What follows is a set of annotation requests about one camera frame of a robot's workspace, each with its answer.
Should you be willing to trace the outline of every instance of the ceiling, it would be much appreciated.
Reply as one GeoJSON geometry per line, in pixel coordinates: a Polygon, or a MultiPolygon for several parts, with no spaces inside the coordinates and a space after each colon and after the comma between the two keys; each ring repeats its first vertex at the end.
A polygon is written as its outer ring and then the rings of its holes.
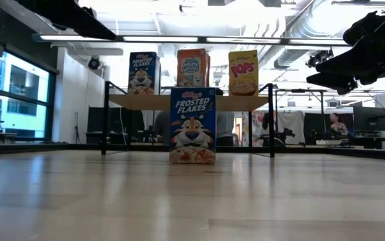
{"type": "MultiPolygon", "coordinates": [[[[382,10],[381,6],[333,5],[332,0],[289,0],[282,7],[264,7],[259,0],[79,0],[80,6],[93,8],[97,19],[118,35],[206,35],[244,37],[341,38],[353,22],[367,12],[382,10]]],[[[14,0],[0,0],[0,6],[41,34],[66,34],[54,29],[49,21],[29,12],[14,0]]],[[[211,81],[219,86],[228,84],[226,66],[228,53],[258,50],[260,85],[274,82],[279,88],[316,88],[305,78],[315,73],[305,62],[311,52],[321,48],[288,48],[285,46],[199,45],[199,44],[126,44],[126,43],[62,43],[84,64],[90,56],[87,50],[123,50],[123,56],[101,56],[110,67],[110,80],[119,86],[127,84],[130,52],[153,51],[161,56],[163,85],[175,82],[176,53],[180,49],[205,48],[212,57],[211,81]],[[222,77],[213,73],[222,73],[222,77]]],[[[335,55],[349,48],[333,48],[335,55]]],[[[385,80],[366,86],[385,90],[385,80]]]]}

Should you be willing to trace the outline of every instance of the ventilation duct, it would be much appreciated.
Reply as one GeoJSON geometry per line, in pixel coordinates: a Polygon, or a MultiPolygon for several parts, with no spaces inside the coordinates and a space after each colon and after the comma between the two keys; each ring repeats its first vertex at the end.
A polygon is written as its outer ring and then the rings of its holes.
{"type": "MultiPolygon", "coordinates": [[[[303,14],[287,29],[282,37],[287,38],[323,38],[332,37],[350,22],[342,21],[340,12],[329,0],[315,0],[303,14]]],[[[289,49],[285,46],[271,46],[259,60],[259,67],[288,68],[295,60],[306,54],[309,50],[289,49]]]]}

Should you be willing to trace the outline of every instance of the window frame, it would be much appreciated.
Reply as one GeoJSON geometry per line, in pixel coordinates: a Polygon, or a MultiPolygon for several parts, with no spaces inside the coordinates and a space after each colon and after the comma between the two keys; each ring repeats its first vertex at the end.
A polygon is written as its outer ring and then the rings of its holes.
{"type": "Polygon", "coordinates": [[[48,93],[47,93],[47,101],[40,101],[37,99],[33,99],[27,96],[21,96],[18,94],[13,94],[11,92],[6,92],[4,90],[0,90],[0,96],[5,96],[14,100],[20,100],[32,104],[38,104],[46,107],[46,119],[45,119],[45,131],[44,131],[44,137],[16,137],[16,141],[51,141],[52,140],[52,124],[53,124],[53,117],[54,117],[54,94],[55,94],[55,84],[56,84],[56,73],[54,73],[52,70],[49,70],[47,68],[42,68],[43,66],[34,63],[31,60],[27,60],[23,58],[22,56],[19,56],[16,53],[13,53],[5,48],[4,52],[11,54],[23,61],[28,62],[29,64],[32,64],[38,68],[41,68],[42,70],[45,70],[49,73],[48,76],[48,93]]]}

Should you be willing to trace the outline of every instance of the frosted flakes box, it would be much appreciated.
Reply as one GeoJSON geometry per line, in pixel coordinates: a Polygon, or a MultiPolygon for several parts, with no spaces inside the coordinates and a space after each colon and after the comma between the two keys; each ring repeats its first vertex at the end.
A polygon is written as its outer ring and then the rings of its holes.
{"type": "Polygon", "coordinates": [[[177,51],[177,86],[205,87],[208,77],[208,55],[205,49],[177,51]]]}
{"type": "Polygon", "coordinates": [[[160,73],[157,53],[130,53],[128,93],[158,94],[160,73]]]}
{"type": "Polygon", "coordinates": [[[173,88],[170,98],[170,162],[214,164],[215,88],[173,88]]]}
{"type": "Polygon", "coordinates": [[[230,95],[258,95],[259,67],[257,55],[256,50],[229,53],[230,95]]]}

